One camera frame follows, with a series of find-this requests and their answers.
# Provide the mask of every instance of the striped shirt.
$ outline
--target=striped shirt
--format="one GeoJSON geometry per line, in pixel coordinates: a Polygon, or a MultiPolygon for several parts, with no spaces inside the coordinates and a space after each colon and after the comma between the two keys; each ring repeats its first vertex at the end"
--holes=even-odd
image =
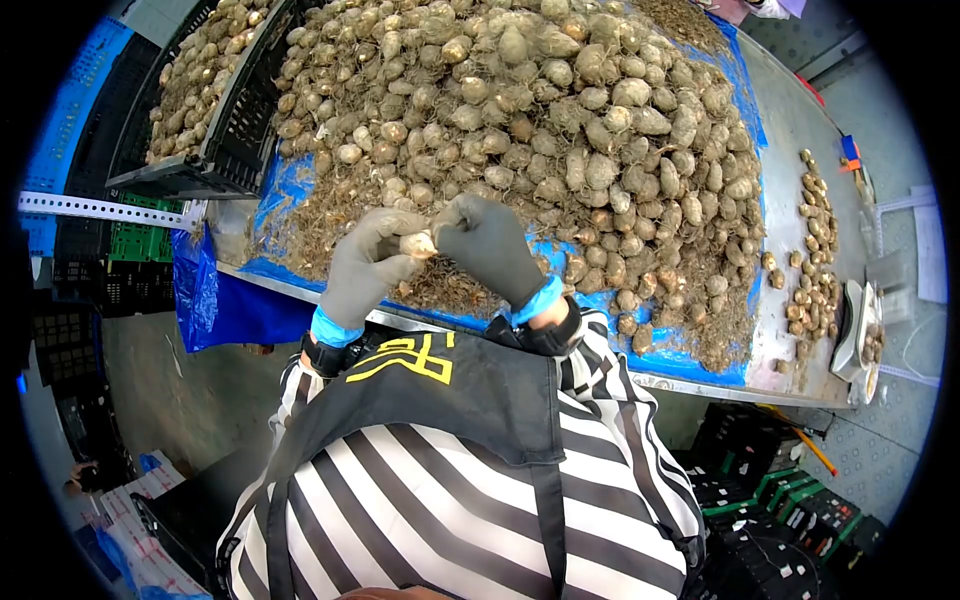
{"type": "MultiPolygon", "coordinates": [[[[699,537],[703,547],[700,508],[654,430],[657,402],[607,343],[607,317],[582,313],[579,344],[556,359],[567,593],[676,598],[686,559],[671,538],[699,537]]],[[[272,418],[278,432],[322,388],[291,357],[272,418]]],[[[238,512],[261,482],[241,495],[238,512]]],[[[556,596],[529,469],[468,440],[415,424],[365,427],[302,465],[289,490],[287,544],[300,600],[410,585],[462,598],[556,596]]],[[[240,523],[230,555],[228,582],[241,600],[269,598],[260,504],[240,523]]]]}

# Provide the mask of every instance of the hand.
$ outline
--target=hand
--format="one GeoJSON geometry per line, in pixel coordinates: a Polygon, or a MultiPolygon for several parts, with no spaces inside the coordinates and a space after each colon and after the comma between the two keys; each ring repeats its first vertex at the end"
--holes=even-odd
{"type": "Polygon", "coordinates": [[[460,194],[434,221],[437,250],[502,296],[517,312],[547,278],[527,248],[523,228],[506,205],[460,194]]]}
{"type": "MultiPolygon", "coordinates": [[[[375,208],[337,244],[330,261],[320,308],[343,329],[362,329],[367,315],[387,290],[410,277],[422,264],[399,248],[399,236],[426,229],[419,215],[395,208],[375,208]]],[[[316,330],[314,334],[324,341],[316,330]]]]}

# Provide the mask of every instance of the paper sheet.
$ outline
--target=paper sheet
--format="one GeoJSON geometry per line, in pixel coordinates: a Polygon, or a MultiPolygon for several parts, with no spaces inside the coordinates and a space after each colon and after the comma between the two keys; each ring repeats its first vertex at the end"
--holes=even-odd
{"type": "Polygon", "coordinates": [[[947,251],[940,211],[933,206],[915,206],[917,224],[917,296],[947,303],[947,251]]]}

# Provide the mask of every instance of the scale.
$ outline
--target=scale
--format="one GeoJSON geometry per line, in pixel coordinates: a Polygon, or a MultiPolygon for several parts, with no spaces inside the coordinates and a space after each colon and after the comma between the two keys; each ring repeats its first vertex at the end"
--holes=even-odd
{"type": "Polygon", "coordinates": [[[860,383],[866,388],[868,402],[876,391],[877,364],[864,365],[860,355],[871,324],[881,324],[880,303],[877,301],[874,286],[867,283],[863,287],[852,279],[844,284],[846,298],[839,341],[833,351],[830,372],[850,383],[860,383]]]}

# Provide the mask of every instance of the yellow pole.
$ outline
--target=yellow pole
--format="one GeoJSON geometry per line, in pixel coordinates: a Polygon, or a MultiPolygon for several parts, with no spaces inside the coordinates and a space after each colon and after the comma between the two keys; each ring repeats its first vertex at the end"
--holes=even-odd
{"type": "MultiPolygon", "coordinates": [[[[773,404],[758,404],[757,406],[762,406],[767,410],[773,411],[779,417],[786,419],[786,415],[783,412],[781,412],[780,409],[774,406],[773,404]]],[[[793,427],[793,430],[797,432],[797,437],[799,437],[800,440],[804,444],[809,446],[810,450],[812,450],[813,453],[817,455],[817,458],[819,458],[821,462],[824,464],[824,466],[827,467],[827,469],[830,471],[830,474],[836,477],[838,474],[837,468],[833,465],[830,459],[827,458],[827,455],[825,455],[823,451],[817,447],[817,445],[813,442],[813,440],[807,437],[807,435],[803,431],[801,431],[799,428],[793,427]]]]}

